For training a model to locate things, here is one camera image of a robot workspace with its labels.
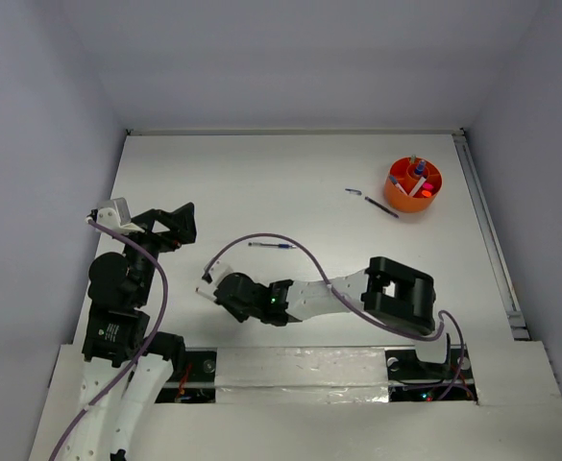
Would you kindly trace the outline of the blue ballpoint pen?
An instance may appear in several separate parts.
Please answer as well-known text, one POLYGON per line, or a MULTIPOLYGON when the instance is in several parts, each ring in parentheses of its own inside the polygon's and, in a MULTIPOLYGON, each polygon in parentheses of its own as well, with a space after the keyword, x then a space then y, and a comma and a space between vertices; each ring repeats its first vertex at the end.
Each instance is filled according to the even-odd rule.
POLYGON ((283 250, 297 249, 295 245, 288 244, 288 243, 268 243, 268 242, 251 241, 248 243, 248 246, 256 247, 256 248, 275 248, 275 249, 283 249, 283 250))

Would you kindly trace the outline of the small blue pen cap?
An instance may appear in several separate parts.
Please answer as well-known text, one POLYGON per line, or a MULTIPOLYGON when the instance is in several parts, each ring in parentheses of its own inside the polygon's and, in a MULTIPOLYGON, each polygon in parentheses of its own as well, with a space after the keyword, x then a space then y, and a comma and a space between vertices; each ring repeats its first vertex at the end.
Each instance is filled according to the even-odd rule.
POLYGON ((356 196, 361 196, 362 195, 362 191, 358 190, 358 189, 353 189, 353 188, 345 188, 344 189, 346 192, 356 195, 356 196))

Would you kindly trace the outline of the black capped white marker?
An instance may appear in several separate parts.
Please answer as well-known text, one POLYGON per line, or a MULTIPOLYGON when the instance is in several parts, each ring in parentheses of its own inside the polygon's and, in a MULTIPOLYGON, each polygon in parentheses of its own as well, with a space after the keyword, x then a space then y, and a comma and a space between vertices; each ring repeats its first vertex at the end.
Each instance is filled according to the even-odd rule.
POLYGON ((409 192, 408 196, 409 197, 414 197, 417 192, 421 189, 421 187, 426 183, 427 178, 425 176, 422 176, 417 182, 416 184, 413 186, 413 188, 411 189, 411 191, 409 192))

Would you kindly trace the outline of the blue capped white marker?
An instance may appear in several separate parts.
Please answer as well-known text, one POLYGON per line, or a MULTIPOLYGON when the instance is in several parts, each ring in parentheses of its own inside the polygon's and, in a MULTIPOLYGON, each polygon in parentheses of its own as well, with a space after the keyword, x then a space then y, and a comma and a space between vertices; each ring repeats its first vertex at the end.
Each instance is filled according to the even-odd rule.
POLYGON ((406 192, 403 189, 402 185, 398 182, 398 180, 394 176, 390 175, 389 180, 397 189, 399 189, 404 195, 406 195, 406 192))

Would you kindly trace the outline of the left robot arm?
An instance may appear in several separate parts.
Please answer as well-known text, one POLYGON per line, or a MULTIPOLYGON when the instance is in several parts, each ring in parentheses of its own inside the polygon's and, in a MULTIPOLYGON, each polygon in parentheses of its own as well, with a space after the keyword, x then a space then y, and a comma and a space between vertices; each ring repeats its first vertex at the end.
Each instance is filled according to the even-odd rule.
POLYGON ((195 242, 195 207, 187 203, 131 216, 125 199, 111 199, 98 204, 86 223, 124 249, 99 255, 89 266, 78 410, 49 457, 129 460, 161 388, 185 370, 183 338, 160 331, 161 320, 142 308, 159 277, 159 314, 165 313, 169 283, 159 256, 195 242))

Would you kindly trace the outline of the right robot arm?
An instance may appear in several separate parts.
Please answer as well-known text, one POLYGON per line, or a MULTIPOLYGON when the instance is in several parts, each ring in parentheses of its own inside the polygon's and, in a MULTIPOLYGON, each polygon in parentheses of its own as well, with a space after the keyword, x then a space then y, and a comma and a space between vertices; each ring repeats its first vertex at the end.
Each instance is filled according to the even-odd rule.
POLYGON ((198 285, 204 298, 225 308, 235 320, 251 318, 285 327, 315 317, 352 312, 386 332, 415 344, 415 364, 425 376, 438 376, 451 363, 450 336, 435 320, 433 278, 386 257, 334 279, 284 279, 257 283, 231 266, 214 262, 198 285))

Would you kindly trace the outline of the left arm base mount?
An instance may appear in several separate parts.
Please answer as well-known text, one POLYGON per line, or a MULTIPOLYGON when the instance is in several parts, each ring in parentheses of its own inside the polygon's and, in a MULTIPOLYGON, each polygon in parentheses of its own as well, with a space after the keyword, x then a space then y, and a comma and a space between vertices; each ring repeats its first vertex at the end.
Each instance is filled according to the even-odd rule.
POLYGON ((183 367, 163 385, 156 403, 215 403, 217 350, 187 350, 183 367))

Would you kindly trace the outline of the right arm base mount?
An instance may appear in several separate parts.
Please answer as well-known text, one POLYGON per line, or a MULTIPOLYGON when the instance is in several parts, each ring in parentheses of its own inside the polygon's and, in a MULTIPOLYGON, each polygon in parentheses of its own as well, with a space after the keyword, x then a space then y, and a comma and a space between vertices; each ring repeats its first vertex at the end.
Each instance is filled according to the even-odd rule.
POLYGON ((468 347, 453 346, 448 338, 442 363, 418 358, 415 349, 385 351, 391 402, 473 401, 476 384, 468 347))

